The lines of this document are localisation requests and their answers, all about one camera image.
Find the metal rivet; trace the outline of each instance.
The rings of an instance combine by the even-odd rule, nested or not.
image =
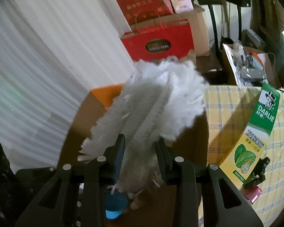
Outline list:
[[[97,161],[99,161],[99,162],[103,162],[103,161],[105,161],[106,160],[106,157],[105,156],[99,156],[98,158],[97,158]]]
[[[181,163],[184,161],[184,159],[181,156],[178,156],[175,158],[175,161]]]
[[[209,168],[212,170],[217,170],[219,167],[216,164],[210,164]]]
[[[79,195],[83,193],[83,188],[84,188],[84,183],[80,183],[80,186],[79,186]]]
[[[1,211],[0,211],[0,217],[1,217],[1,218],[5,218],[3,212],[1,212]]]
[[[65,171],[69,170],[70,168],[71,168],[71,165],[70,165],[70,164],[65,164],[65,165],[63,166],[63,170],[65,170]]]

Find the green leaf image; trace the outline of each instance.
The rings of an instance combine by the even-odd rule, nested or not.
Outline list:
[[[234,157],[234,160],[235,160],[235,163],[238,159],[238,157],[240,156],[240,154],[242,154],[244,151],[246,151],[246,148],[243,144],[240,144],[236,150],[235,150],[235,157]]]
[[[251,160],[250,165],[252,165],[255,162],[256,158],[257,156],[253,152],[245,150],[239,155],[238,159],[236,160],[236,167],[241,168],[241,166],[249,160]]]

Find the darlie toothpaste box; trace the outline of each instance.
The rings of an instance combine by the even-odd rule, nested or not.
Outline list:
[[[243,134],[220,164],[237,188],[242,186],[264,154],[276,119],[279,99],[280,94],[273,87],[267,83],[262,85],[259,100]]]

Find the chair leg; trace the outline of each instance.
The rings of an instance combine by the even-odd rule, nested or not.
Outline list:
[[[216,25],[216,19],[215,19],[215,14],[214,14],[213,5],[212,5],[212,4],[208,5],[208,9],[209,9],[209,12],[210,12],[210,14],[211,14],[211,22],[212,22],[212,24],[213,24],[216,56],[217,56],[218,60],[220,61],[218,32],[217,32],[217,25]]]
[[[238,9],[238,21],[239,21],[239,37],[238,39],[242,41],[242,14],[241,14],[241,7],[237,5]]]

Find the brown cardboard box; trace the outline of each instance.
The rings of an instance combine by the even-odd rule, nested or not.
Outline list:
[[[160,23],[162,22],[180,19],[187,19],[190,24],[196,56],[209,55],[210,47],[208,28],[205,19],[205,10],[200,6],[195,5],[195,9],[192,11],[167,15],[157,19],[150,19],[145,22],[138,23],[137,25],[132,25],[130,28],[132,29],[132,31],[136,31],[140,28],[160,25]]]
[[[227,44],[228,47],[230,47],[231,49],[233,48],[232,45],[230,44]],[[222,63],[223,63],[223,69],[225,70],[226,74],[227,74],[227,84],[229,85],[239,85],[235,79],[235,75],[234,75],[234,72],[233,72],[233,68],[234,65],[232,66],[231,63],[229,62],[228,60],[228,57],[226,55],[226,52],[225,52],[225,48],[222,47]],[[261,54],[261,53],[264,53],[263,51],[261,50],[257,50],[257,49],[253,49],[253,48],[250,48],[250,47],[245,47],[244,46],[244,50],[247,54],[251,53],[251,52],[255,52],[257,54]],[[264,64],[264,70],[267,74],[267,80],[268,80],[268,83],[273,86],[274,88],[278,89],[281,87],[281,83],[280,83],[280,80],[279,80],[279,77],[276,73],[273,74],[273,65],[271,64],[267,54],[265,55],[265,59],[266,59],[266,62]]]
[[[121,85],[92,90],[79,108],[70,127],[61,151],[58,167],[69,163],[78,165],[80,145],[90,137],[90,129],[120,94]],[[174,151],[192,163],[206,166],[208,149],[208,123],[206,115],[198,117],[194,127],[187,129],[173,144]],[[153,200],[146,206],[122,214],[108,221],[109,227],[171,227],[175,206],[176,187],[163,186],[156,191]]]

